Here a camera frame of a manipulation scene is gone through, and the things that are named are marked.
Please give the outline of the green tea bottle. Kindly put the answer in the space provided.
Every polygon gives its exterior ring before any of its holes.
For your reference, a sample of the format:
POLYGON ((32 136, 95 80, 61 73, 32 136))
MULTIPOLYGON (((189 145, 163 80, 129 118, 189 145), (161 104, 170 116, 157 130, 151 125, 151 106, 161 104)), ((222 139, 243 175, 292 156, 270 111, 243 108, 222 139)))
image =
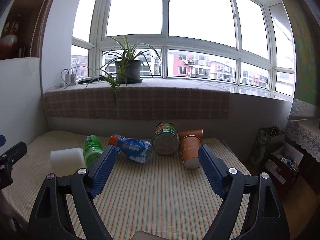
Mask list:
POLYGON ((96 135, 89 135, 85 138, 84 160, 87 167, 93 160, 98 159, 103 152, 103 146, 96 135))

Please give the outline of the orange paper cup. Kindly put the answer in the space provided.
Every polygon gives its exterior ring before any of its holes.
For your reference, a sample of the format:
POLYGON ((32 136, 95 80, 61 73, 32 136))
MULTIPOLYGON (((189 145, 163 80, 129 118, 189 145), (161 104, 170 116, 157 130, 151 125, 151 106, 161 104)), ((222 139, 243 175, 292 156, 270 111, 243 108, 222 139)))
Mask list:
POLYGON ((201 166, 198 156, 201 139, 195 135, 187 135, 180 141, 180 150, 185 168, 194 170, 201 166))

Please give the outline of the copper metallic cup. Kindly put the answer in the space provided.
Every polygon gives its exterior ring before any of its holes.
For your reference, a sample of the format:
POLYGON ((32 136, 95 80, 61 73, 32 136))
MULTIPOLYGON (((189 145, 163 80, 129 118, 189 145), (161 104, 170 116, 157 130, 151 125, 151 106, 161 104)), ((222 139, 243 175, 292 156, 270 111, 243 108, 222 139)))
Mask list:
POLYGON ((192 129, 192 130, 186 130, 186 131, 179 131, 178 136, 179 139, 182 140, 184 137, 194 135, 197 136, 200 140, 203 138, 203 129, 192 129))

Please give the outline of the box of small items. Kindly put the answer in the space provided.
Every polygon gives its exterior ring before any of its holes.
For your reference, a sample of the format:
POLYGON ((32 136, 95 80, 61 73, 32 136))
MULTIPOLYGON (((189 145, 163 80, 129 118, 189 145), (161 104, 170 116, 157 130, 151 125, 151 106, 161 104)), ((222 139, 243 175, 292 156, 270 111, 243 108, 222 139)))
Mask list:
POLYGON ((271 153, 264 168, 284 187, 291 187, 296 181, 299 165, 304 154, 292 145, 285 143, 271 153))

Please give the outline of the green paper shopping bag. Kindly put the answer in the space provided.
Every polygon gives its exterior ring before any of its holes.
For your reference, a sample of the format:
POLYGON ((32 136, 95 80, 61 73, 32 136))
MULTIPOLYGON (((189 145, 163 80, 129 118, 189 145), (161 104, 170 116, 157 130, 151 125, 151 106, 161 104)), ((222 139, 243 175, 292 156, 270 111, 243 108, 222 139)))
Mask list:
POLYGON ((258 170, 269 154, 283 145, 285 133, 278 127, 261 128, 257 134, 249 160, 255 170, 258 170))

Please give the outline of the white lace cloth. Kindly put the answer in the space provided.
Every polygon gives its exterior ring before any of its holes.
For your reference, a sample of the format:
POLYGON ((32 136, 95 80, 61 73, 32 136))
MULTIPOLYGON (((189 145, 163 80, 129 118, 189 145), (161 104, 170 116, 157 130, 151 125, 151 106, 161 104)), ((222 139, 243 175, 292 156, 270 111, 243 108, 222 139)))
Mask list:
POLYGON ((319 119, 290 120, 285 125, 285 133, 319 163, 319 119))

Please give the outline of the striped table cloth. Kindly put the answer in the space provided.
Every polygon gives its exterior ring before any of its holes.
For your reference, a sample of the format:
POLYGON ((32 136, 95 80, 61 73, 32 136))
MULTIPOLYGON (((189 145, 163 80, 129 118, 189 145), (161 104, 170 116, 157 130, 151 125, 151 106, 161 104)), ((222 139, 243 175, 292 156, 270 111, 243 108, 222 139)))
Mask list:
MULTIPOLYGON (((13 183, 3 190, 9 204, 28 219, 36 196, 52 171, 50 153, 83 147, 85 137, 51 131, 37 137, 13 167, 13 183)), ((180 152, 155 154, 139 164, 119 157, 94 204, 114 239, 145 231, 167 239, 202 239, 222 199, 212 191, 203 169, 189 170, 180 152)))

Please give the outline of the blue orange soda bottle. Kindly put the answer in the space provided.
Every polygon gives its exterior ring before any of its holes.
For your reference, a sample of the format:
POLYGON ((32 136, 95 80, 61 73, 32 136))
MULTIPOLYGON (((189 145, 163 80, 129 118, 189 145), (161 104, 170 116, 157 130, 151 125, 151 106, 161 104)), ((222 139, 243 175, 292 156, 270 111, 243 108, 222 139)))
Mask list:
POLYGON ((118 156, 132 161, 144 164, 152 159, 152 145, 149 141, 114 134, 109 138, 108 144, 116 147, 118 156))

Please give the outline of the red white ornament on shelf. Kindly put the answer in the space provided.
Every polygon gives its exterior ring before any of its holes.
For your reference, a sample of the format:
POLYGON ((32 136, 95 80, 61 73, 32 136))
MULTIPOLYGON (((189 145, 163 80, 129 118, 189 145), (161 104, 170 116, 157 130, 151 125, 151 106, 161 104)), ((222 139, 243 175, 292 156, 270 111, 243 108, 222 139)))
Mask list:
POLYGON ((1 60, 9 59, 15 53, 20 19, 20 14, 13 14, 7 17, 1 35, 1 60))

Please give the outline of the black flat object on sill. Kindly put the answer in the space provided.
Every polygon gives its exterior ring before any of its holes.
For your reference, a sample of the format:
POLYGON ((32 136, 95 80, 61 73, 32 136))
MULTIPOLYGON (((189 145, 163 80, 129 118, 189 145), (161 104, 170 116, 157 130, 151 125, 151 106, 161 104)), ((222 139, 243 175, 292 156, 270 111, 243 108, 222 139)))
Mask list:
POLYGON ((89 83, 99 82, 99 81, 104 81, 104 78, 101 76, 86 77, 86 78, 78 80, 77 83, 79 85, 84 85, 84 84, 89 84, 89 83))

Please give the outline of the green labelled round jar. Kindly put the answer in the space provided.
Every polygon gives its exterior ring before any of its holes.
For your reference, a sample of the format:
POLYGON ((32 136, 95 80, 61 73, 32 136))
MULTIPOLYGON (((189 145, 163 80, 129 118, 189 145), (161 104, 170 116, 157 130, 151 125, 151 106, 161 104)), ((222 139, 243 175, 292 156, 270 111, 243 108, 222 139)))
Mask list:
POLYGON ((153 134, 153 150, 160 155, 172 155, 178 150, 179 145, 180 140, 174 125, 166 121, 160 122, 153 134))

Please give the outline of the spider plant in pot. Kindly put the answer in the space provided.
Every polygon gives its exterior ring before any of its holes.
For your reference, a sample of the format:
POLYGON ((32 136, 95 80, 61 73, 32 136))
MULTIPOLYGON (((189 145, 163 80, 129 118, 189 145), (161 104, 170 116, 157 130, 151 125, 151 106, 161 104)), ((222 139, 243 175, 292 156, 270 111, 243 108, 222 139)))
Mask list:
POLYGON ((109 38, 116 43, 116 46, 103 53, 104 56, 110 55, 111 58, 98 69, 96 78, 110 85, 112 101, 116 105, 119 87, 129 83, 140 83, 143 66, 147 66, 150 75, 153 76, 148 57, 159 61, 162 58, 157 49, 150 44, 138 41, 131 45, 126 35, 122 36, 121 41, 114 36, 109 38))

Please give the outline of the plaid windowsill cloth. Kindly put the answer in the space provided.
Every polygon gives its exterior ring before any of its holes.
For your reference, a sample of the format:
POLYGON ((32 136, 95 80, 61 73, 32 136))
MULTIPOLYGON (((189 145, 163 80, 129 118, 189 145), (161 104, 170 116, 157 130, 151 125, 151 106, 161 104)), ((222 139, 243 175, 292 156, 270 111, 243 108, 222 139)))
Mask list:
POLYGON ((43 95, 51 118, 112 120, 228 119, 230 92, 210 83, 145 79, 114 92, 106 82, 55 89, 43 95))

